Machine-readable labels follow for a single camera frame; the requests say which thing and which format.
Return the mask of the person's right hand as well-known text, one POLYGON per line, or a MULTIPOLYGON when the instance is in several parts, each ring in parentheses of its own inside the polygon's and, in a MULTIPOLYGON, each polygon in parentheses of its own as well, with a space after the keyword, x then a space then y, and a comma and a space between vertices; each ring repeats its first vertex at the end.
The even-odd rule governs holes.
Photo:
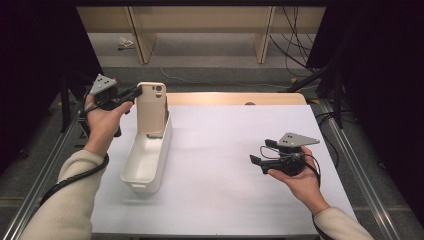
POLYGON ((292 194, 315 216, 321 211, 328 209, 330 205, 320 191, 318 170, 311 150, 302 146, 302 151, 305 154, 307 165, 300 174, 288 176, 275 169, 270 169, 268 174, 286 184, 292 194))

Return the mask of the black metal stand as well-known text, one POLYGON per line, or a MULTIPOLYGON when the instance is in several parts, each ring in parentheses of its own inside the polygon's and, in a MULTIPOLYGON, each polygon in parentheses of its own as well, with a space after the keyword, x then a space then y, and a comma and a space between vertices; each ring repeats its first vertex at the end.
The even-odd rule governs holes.
POLYGON ((308 84, 320 79, 316 94, 319 98, 333 97, 334 117, 339 128, 342 128, 341 121, 341 99, 342 99, 342 71, 334 64, 327 64, 319 71, 308 76, 306 79, 295 83, 286 92, 294 93, 308 84))
POLYGON ((71 103, 69 100, 69 94, 72 93, 77 100, 81 100, 87 92, 87 87, 92 85, 99 73, 101 73, 101 70, 65 70, 63 72, 59 80, 62 109, 62 132, 64 132, 71 123, 71 103))

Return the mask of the beige phone case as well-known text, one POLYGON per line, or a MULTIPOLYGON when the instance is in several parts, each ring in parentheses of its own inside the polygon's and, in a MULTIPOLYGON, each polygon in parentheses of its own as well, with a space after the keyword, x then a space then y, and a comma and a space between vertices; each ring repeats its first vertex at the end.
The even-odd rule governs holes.
POLYGON ((136 99, 139 134, 164 132, 167 120, 166 86, 160 82, 140 82, 143 93, 136 99))

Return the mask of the crumpled white paper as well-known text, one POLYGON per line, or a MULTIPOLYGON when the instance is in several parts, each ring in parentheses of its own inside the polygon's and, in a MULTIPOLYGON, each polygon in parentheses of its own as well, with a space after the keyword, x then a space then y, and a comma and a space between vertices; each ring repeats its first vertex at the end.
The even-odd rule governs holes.
POLYGON ((126 50, 126 49, 134 49, 134 43, 131 40, 128 40, 124 37, 120 37, 118 39, 118 49, 119 50, 126 50))

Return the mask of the aluminium floor rail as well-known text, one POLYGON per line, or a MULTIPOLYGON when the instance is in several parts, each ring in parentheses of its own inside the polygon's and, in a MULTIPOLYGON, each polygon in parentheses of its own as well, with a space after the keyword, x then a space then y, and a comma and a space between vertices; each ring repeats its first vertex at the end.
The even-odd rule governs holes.
POLYGON ((71 120, 64 131, 60 108, 55 106, 31 140, 28 156, 0 177, 0 240, 19 238, 42 196, 56 183, 63 162, 77 150, 80 106, 80 101, 71 103, 71 120))
POLYGON ((341 126, 340 114, 336 113, 336 109, 331 106, 328 100, 322 101, 321 109, 326 113, 334 113, 333 117, 329 119, 329 126, 383 237, 385 240, 399 240, 398 231, 395 228, 389 211, 378 196, 371 179, 366 175, 365 168, 362 166, 341 126))

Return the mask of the white plastic bin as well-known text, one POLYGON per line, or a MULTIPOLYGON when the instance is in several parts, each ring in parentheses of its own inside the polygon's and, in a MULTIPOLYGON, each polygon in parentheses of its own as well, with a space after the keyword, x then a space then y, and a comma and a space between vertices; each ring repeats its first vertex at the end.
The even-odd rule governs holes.
POLYGON ((161 186, 172 138, 171 116, 167 117, 161 138, 137 133, 121 171, 121 180, 135 193, 154 194, 161 186))

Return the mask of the light wooden bench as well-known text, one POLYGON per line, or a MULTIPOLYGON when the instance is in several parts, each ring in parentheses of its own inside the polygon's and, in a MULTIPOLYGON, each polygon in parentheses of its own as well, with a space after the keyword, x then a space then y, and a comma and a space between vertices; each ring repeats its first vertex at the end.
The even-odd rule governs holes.
POLYGON ((149 62, 159 33, 249 33, 263 64, 272 33, 315 34, 323 7, 79 7, 89 33, 130 33, 142 64, 149 62))

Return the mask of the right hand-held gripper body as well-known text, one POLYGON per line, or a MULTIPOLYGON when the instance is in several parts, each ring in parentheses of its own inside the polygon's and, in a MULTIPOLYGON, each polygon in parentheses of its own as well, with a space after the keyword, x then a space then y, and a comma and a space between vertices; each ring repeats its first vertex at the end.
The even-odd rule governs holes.
POLYGON ((278 156, 267 157, 262 161, 263 173, 266 174, 269 169, 275 169, 288 176, 296 176, 306 167, 302 146, 318 144, 320 140, 288 132, 276 142, 277 149, 265 145, 266 148, 276 150, 278 156))

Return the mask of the black curtain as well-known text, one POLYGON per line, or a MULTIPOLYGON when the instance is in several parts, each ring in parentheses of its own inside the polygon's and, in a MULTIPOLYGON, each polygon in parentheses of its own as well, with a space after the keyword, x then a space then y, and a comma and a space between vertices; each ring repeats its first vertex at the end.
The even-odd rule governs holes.
POLYGON ((343 50, 342 80, 380 160, 424 227, 424 0, 321 0, 309 64, 343 50))
POLYGON ((71 0, 0 0, 0 175, 57 94, 83 93, 102 68, 71 0))

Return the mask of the white table mat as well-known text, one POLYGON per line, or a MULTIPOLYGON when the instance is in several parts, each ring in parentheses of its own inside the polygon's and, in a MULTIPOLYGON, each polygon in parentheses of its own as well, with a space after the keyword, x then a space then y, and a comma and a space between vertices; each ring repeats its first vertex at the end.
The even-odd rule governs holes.
POLYGON ((122 180, 136 115, 121 120, 92 215, 98 234, 181 237, 312 235, 311 214, 286 185, 252 164, 266 139, 320 139, 307 105, 172 106, 173 133, 160 189, 133 192, 122 180))

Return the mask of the person's left hand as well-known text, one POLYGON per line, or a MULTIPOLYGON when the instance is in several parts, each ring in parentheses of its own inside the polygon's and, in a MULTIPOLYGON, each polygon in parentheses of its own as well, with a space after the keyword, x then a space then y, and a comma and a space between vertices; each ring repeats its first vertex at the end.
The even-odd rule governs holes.
POLYGON ((87 113, 87 121, 90 135, 84 150, 104 157, 113 141, 114 134, 118 131, 121 117, 132 106, 132 102, 125 102, 111 111, 99 108, 89 111, 87 113))

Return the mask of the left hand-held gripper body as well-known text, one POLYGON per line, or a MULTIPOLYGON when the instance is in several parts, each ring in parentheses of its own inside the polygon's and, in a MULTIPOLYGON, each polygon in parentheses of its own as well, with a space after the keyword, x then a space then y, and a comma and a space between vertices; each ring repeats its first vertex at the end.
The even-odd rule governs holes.
POLYGON ((118 82, 115 79, 99 74, 89 94, 94 97, 94 102, 90 105, 90 110, 98 107, 102 110, 110 111, 119 106, 117 103, 118 82))

